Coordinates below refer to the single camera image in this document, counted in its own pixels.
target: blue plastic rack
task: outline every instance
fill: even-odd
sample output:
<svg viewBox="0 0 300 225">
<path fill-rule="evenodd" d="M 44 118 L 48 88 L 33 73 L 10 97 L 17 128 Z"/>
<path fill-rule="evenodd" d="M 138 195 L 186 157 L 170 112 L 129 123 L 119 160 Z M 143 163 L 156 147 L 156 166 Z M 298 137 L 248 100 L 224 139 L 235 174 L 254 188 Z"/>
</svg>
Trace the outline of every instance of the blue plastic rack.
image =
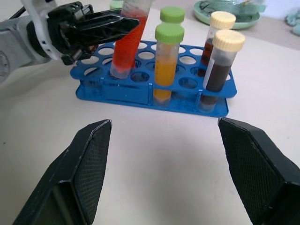
<svg viewBox="0 0 300 225">
<path fill-rule="evenodd" d="M 92 64 L 87 60 L 78 61 L 76 67 L 71 70 L 71 76 L 80 80 L 76 91 L 79 99 L 106 102 L 119 105 L 138 106 L 150 109 L 165 110 L 179 113 L 191 113 L 212 117 L 221 117 L 228 114 L 226 98 L 236 95 L 233 74 L 230 71 L 230 79 L 225 82 L 220 92 L 210 92 L 203 88 L 203 77 L 197 75 L 198 68 L 206 69 L 199 65 L 200 55 L 194 55 L 191 49 L 203 49 L 202 47 L 181 45 L 185 49 L 179 54 L 174 82 L 171 86 L 162 87 L 154 82 L 155 48 L 156 42 L 142 41 L 144 48 L 140 48 L 135 58 L 135 69 L 127 79 L 116 79 L 109 75 L 109 69 L 113 56 L 113 43 L 101 45 Z M 143 52 L 152 55 L 151 59 L 140 58 Z M 192 57 L 196 63 L 185 64 L 183 57 Z M 153 90 L 171 90 L 172 97 L 168 106 L 153 104 Z M 198 110 L 201 93 L 207 96 L 218 96 L 218 102 L 212 112 Z"/>
</svg>

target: white table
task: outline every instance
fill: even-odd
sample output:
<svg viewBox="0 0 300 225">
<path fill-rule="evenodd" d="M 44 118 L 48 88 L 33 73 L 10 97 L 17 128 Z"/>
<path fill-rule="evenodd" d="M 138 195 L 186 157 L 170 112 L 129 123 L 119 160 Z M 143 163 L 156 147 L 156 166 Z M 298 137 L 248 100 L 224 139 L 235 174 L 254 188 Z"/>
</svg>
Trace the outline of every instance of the white table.
<svg viewBox="0 0 300 225">
<path fill-rule="evenodd" d="M 96 10 L 105 1 L 90 1 Z M 154 40 L 151 10 L 143 39 Z M 183 44 L 207 26 L 186 19 Z M 264 129 L 300 165 L 300 51 L 247 38 L 232 67 L 228 117 Z M 217 119 L 81 101 L 60 62 L 15 71 L 0 85 L 0 220 L 11 224 L 49 164 L 89 123 L 113 128 L 95 225 L 250 225 L 232 182 Z"/>
</svg>

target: tube with orange liquid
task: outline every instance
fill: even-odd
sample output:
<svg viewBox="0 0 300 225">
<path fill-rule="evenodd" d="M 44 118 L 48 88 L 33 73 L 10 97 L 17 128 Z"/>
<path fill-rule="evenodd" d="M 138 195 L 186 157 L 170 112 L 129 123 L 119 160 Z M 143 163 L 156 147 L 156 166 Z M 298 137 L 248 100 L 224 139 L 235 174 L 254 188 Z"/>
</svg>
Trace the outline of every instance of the tube with orange liquid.
<svg viewBox="0 0 300 225">
<path fill-rule="evenodd" d="M 163 23 L 156 27 L 157 40 L 155 56 L 155 83 L 161 86 L 172 85 L 177 67 L 180 42 L 183 40 L 184 29 L 178 24 Z M 172 92 L 154 89 L 154 102 L 157 105 L 168 105 Z"/>
<path fill-rule="evenodd" d="M 147 22 L 152 0 L 124 0 L 121 15 L 137 18 L 140 24 L 116 42 L 110 74 L 125 79 L 135 65 L 135 54 Z"/>
</svg>

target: green cap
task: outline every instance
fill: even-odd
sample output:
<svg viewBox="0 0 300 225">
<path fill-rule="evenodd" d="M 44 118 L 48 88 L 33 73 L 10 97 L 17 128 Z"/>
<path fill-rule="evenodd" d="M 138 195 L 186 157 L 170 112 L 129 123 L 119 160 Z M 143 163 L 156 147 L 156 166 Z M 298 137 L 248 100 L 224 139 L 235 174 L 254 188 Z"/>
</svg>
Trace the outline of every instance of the green cap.
<svg viewBox="0 0 300 225">
<path fill-rule="evenodd" d="M 163 23 L 155 30 L 155 38 L 165 44 L 178 44 L 183 40 L 184 29 L 179 24 Z"/>
<path fill-rule="evenodd" d="M 116 9 L 116 8 L 122 8 L 123 7 L 123 1 L 112 1 L 109 5 L 110 9 Z"/>
<path fill-rule="evenodd" d="M 181 23 L 184 20 L 184 9 L 175 6 L 164 7 L 160 11 L 160 20 L 165 23 Z"/>
</svg>

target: yellow liquid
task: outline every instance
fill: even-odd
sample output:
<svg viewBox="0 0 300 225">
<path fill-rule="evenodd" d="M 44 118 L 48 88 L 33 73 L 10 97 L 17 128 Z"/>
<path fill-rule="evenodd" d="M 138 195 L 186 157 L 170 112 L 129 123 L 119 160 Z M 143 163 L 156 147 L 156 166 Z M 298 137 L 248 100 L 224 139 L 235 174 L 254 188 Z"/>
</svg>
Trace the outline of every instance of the yellow liquid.
<svg viewBox="0 0 300 225">
<path fill-rule="evenodd" d="M 157 59 L 155 63 L 155 83 L 161 86 L 170 86 L 175 77 L 177 59 Z M 170 90 L 154 89 L 154 98 L 164 102 L 171 97 Z"/>
</svg>

